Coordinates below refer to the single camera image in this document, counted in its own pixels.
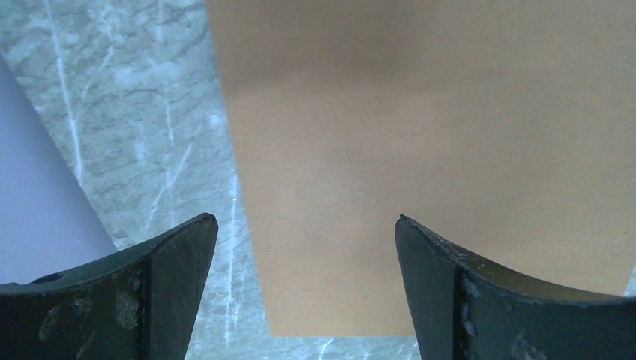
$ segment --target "tan rectangular panel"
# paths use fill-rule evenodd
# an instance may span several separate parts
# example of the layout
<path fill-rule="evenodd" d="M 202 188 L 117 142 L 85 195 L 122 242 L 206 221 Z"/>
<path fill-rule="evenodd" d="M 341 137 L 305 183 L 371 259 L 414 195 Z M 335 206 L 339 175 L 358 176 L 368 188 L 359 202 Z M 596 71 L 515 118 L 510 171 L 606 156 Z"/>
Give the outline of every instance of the tan rectangular panel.
<path fill-rule="evenodd" d="M 411 335 L 399 214 L 623 294 L 636 2 L 208 5 L 273 335 Z"/>

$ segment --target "brown board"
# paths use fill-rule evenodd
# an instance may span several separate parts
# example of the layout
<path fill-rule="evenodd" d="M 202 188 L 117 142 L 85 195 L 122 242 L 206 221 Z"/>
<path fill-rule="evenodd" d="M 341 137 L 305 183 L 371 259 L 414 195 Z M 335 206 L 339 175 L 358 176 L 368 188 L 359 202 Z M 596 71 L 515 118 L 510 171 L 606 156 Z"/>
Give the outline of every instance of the brown board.
<path fill-rule="evenodd" d="M 208 0 L 272 334 L 412 335 L 399 214 L 528 275 L 622 295 L 635 10 Z"/>

